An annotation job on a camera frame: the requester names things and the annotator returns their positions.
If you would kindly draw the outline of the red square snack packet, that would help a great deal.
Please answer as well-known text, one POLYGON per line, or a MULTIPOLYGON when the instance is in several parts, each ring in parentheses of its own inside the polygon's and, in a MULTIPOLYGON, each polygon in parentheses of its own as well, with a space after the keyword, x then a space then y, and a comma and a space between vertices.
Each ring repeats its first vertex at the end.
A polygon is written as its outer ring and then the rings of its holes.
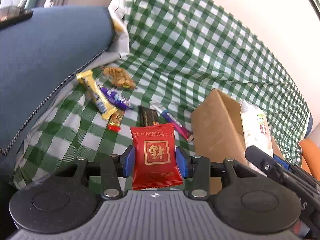
POLYGON ((132 188, 172 187, 183 184, 176 163, 173 124, 131 127, 135 148, 132 188))

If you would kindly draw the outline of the dark brown chocolate biscuit bar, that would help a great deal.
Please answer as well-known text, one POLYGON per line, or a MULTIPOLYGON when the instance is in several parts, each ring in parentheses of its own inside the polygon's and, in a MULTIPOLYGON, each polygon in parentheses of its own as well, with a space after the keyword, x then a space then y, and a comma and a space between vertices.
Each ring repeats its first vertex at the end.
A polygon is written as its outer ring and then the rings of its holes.
POLYGON ((157 111, 143 106, 139 106, 140 123, 142 127, 159 125, 157 111))

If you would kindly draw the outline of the yellow Alpenliebe candy bar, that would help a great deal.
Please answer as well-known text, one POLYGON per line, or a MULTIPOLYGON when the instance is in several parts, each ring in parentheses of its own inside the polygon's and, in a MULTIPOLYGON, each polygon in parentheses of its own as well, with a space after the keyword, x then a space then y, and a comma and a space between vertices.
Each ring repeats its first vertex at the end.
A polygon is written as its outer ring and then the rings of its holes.
POLYGON ((104 120, 108 120, 118 109, 104 96, 93 78, 92 70, 77 73, 76 79, 91 93, 93 101, 104 120))

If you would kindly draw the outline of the purple silver stick sachet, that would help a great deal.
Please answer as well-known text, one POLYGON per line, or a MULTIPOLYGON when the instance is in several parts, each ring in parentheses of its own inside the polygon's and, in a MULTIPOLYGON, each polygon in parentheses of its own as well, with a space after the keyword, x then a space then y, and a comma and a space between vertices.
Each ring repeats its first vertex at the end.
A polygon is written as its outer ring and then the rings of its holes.
POLYGON ((194 139, 193 135, 178 121, 169 110, 163 106, 159 101, 150 101, 150 106, 156 110, 167 122, 174 124, 176 131, 187 141, 192 142, 194 139))

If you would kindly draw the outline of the orange pillow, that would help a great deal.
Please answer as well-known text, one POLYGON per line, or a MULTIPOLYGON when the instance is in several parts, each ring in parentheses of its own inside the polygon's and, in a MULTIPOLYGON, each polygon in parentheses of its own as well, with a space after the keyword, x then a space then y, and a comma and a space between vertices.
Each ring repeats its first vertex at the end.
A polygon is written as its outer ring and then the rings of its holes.
POLYGON ((319 180, 320 156, 319 147, 309 138, 299 143, 302 149, 302 169, 319 180))

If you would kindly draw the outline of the small red gold candy packet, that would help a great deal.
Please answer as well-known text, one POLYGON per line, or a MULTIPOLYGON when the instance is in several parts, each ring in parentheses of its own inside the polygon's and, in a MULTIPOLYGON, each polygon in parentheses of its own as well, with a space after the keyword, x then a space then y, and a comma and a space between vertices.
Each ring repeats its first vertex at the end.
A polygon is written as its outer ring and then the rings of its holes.
POLYGON ((117 110, 115 113, 112 114, 110 117, 107 129, 114 132, 119 132, 121 130, 121 122, 124 117, 125 112, 122 110, 117 110))

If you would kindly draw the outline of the brown cardboard box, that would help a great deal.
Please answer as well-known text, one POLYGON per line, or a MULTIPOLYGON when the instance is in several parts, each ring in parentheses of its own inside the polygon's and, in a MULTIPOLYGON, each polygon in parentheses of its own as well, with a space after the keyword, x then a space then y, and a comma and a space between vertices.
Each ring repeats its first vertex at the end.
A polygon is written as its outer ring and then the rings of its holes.
MULTIPOLYGON (((248 167, 240 115, 240 103, 218 89, 212 90, 191 114, 191 127, 197 155, 221 163, 226 158, 248 167)), ((271 135, 273 155, 283 157, 271 135)))

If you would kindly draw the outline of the purple snack wrapper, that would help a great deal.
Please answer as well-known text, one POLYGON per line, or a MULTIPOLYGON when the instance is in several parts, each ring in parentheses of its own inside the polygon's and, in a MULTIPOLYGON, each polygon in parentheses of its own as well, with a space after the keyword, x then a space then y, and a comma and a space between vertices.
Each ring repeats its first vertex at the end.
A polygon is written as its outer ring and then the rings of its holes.
POLYGON ((104 94, 105 98, 119 110, 126 111, 128 109, 134 109, 134 106, 131 104, 131 102, 127 98, 117 93, 115 90, 108 89, 102 85, 98 85, 98 87, 104 94))

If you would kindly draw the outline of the white tissue pack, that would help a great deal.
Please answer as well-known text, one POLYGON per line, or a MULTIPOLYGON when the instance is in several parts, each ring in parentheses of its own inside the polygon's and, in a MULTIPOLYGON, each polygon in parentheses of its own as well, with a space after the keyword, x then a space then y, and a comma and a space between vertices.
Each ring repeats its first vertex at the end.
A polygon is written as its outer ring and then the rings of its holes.
POLYGON ((264 111, 246 100, 239 103, 246 148, 256 146, 273 158, 271 134, 264 111))

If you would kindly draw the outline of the clear bag of crackers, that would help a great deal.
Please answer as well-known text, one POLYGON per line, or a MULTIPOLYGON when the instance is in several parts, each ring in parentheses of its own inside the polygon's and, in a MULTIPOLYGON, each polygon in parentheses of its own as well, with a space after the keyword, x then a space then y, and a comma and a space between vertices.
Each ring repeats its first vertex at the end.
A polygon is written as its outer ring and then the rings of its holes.
POLYGON ((114 87, 136 89, 135 81, 123 68, 107 66, 103 68, 103 74, 109 78, 114 87))

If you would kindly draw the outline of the green white checkered cloth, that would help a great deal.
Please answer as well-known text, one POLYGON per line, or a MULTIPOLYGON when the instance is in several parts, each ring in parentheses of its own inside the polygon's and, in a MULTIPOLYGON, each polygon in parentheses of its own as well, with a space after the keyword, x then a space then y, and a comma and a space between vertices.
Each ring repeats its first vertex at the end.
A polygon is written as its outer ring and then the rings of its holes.
MULTIPOLYGON (((310 110, 293 79, 263 42, 211 0, 124 0, 130 52, 116 65, 137 83, 135 105, 163 103, 185 126, 212 89, 262 109, 285 160, 300 165, 310 110)), ((72 80, 27 135, 17 157, 17 188, 83 156, 99 161, 131 143, 138 113, 109 132, 87 90, 72 80)))

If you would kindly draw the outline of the blue sofa cushion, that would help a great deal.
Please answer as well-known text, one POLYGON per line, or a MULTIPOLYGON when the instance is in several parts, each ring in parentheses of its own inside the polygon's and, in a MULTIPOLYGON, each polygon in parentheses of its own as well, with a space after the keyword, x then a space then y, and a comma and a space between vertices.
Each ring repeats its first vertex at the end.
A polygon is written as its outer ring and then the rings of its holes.
POLYGON ((16 154, 51 101, 115 36, 107 8, 35 8, 1 30, 1 180, 11 181, 16 154))

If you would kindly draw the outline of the white paper bag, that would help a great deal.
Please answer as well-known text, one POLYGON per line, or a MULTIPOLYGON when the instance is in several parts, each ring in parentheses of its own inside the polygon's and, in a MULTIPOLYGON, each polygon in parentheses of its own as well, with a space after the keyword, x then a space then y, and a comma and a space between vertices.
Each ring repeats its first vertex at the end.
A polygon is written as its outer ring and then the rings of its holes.
POLYGON ((108 11, 110 13, 114 31, 116 33, 114 40, 110 46, 110 51, 118 53, 120 58, 130 53, 129 49, 129 33, 124 22, 125 16, 125 0, 111 0, 108 11))

